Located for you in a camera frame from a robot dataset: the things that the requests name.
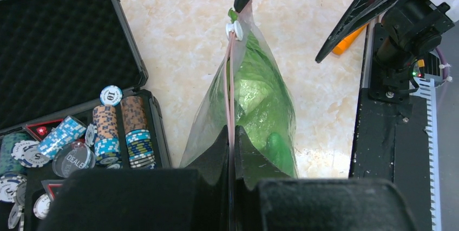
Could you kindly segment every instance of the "white marble surface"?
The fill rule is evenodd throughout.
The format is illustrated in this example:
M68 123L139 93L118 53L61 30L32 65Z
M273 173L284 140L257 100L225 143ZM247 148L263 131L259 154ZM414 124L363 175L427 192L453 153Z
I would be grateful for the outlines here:
M173 166L227 45L234 0L121 0L159 100ZM253 0L296 109L301 177L347 177L364 34L341 57L315 55L352 0Z

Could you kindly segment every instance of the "black carrying case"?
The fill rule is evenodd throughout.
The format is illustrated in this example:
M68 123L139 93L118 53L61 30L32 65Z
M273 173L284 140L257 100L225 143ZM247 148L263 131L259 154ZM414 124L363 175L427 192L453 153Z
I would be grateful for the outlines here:
M0 137L68 115L88 125L101 90L116 85L123 96L143 98L156 166L169 168L160 106L140 89L147 78L120 0L0 0ZM127 168L119 105L116 114ZM51 163L27 171L24 230L33 231L40 222L33 205L44 193L41 181L60 178ZM11 207L0 203L0 230L8 230Z

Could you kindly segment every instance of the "orange object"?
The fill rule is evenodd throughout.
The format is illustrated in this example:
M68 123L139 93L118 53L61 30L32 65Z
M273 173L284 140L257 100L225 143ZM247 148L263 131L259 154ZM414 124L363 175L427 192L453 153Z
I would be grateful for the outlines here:
M366 28L366 25L360 27L359 29L357 29L356 31L351 33L350 35L346 36L346 38L344 38L341 42L339 42L336 45L336 47L332 50L332 52L334 54L336 54L336 55L343 54L349 48L349 46L351 46L351 44L355 41L357 36L360 35L360 33L363 31L363 29Z
M424 67L425 66L424 60L417 61L417 65L419 66L419 68Z

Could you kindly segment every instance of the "black foam padding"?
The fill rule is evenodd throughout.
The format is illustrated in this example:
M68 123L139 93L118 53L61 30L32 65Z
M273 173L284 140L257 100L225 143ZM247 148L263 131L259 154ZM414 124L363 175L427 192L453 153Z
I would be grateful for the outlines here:
M244 230L416 230L389 181L263 180L244 194Z
M38 231L218 230L220 209L202 206L210 191L196 169L81 170Z
M118 0L0 0L0 129L140 87L141 64Z

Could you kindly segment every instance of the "plastic bag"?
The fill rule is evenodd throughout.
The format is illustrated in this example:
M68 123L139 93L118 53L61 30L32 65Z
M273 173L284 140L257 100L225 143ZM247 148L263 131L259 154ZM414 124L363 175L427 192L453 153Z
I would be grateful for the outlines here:
M288 89L265 39L255 26L251 2L240 14L230 10L228 15L231 22L239 21L244 32L244 38L233 43L231 52L234 123L244 127L252 144L274 165L296 177L293 151L296 121ZM182 157L182 167L207 150L227 124L224 75L228 73L224 71L225 64L226 60L220 65L198 110Z

